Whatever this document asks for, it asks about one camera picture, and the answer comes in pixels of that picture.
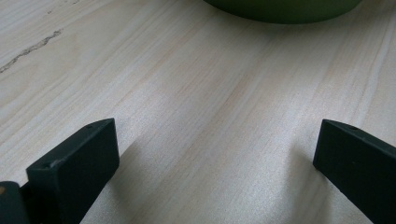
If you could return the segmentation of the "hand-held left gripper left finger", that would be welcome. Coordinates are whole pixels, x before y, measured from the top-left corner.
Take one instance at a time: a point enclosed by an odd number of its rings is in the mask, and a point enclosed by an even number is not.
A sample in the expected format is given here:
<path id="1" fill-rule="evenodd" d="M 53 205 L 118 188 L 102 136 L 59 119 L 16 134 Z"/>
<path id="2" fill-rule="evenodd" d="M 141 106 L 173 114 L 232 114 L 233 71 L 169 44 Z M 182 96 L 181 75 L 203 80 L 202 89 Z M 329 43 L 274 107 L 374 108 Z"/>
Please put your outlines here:
<path id="1" fill-rule="evenodd" d="M 42 224 L 79 224 L 115 174 L 120 155 L 114 119 L 88 124 L 31 164 Z"/>

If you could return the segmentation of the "green plastic trash bin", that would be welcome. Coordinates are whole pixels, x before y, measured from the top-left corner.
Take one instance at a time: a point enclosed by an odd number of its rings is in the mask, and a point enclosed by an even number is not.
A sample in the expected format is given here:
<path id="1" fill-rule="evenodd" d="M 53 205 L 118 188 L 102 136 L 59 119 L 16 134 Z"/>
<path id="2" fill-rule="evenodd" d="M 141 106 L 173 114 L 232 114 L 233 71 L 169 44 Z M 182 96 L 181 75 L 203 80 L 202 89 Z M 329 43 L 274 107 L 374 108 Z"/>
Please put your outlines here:
<path id="1" fill-rule="evenodd" d="M 235 16 L 280 24 L 326 21 L 355 8 L 362 0 L 204 0 Z"/>

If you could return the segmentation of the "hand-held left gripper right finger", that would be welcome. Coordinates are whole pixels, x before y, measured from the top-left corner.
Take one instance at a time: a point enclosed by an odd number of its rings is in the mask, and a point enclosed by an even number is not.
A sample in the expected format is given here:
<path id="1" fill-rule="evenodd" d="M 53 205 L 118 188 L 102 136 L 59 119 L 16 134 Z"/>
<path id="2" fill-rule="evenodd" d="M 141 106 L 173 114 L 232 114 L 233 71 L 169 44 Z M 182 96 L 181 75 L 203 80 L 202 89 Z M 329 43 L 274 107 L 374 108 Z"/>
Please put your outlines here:
<path id="1" fill-rule="evenodd" d="M 396 147 L 325 119 L 313 165 L 374 224 L 396 224 Z"/>

